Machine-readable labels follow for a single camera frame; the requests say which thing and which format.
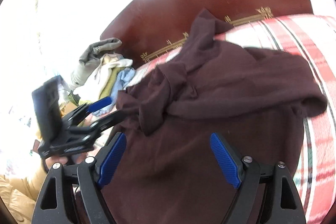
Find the striped fabric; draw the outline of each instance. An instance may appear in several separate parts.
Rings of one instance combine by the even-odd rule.
[[[328,99],[328,108],[322,115],[304,120],[305,134],[294,182],[307,223],[321,223],[336,195],[336,19],[283,16],[238,26],[215,38],[242,47],[284,50],[308,61],[316,83]],[[171,60],[179,51],[177,48],[138,68],[129,86],[140,82],[156,65]]]

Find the person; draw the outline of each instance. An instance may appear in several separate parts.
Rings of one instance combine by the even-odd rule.
[[[65,165],[67,157],[52,156],[45,160],[48,169],[56,162]],[[0,197],[19,224],[30,224],[35,203],[47,176],[43,163],[35,172],[23,179],[0,175]]]

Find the dark brown cloth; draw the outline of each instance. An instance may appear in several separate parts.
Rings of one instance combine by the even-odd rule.
[[[102,191],[118,224],[221,223],[235,190],[210,149],[213,132],[294,174],[303,118],[327,101],[302,57],[213,40],[230,28],[202,11],[178,56],[119,92],[117,109],[130,116],[113,133],[126,134],[127,148]]]
[[[336,223],[336,201],[331,206],[325,218],[323,218],[321,224],[335,224],[335,223]]]

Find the person's hand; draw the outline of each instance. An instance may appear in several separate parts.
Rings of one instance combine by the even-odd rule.
[[[95,157],[97,155],[97,153],[98,153],[99,150],[100,150],[100,147],[96,148],[96,149],[94,149],[92,151],[89,151],[89,152],[81,153],[77,157],[76,163],[80,164],[83,160],[85,160],[87,157],[90,157],[90,156]]]
[[[67,157],[51,156],[45,160],[45,164],[50,169],[54,163],[59,162],[62,165],[65,165],[68,162]]]

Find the sweatshirt sleeve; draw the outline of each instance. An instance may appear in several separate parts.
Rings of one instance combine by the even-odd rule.
[[[42,188],[42,184],[46,178],[47,174],[43,169],[42,162],[35,172],[23,179],[21,178],[7,178],[4,176],[4,179],[14,188],[20,191],[22,194],[27,197],[37,200],[37,196]]]

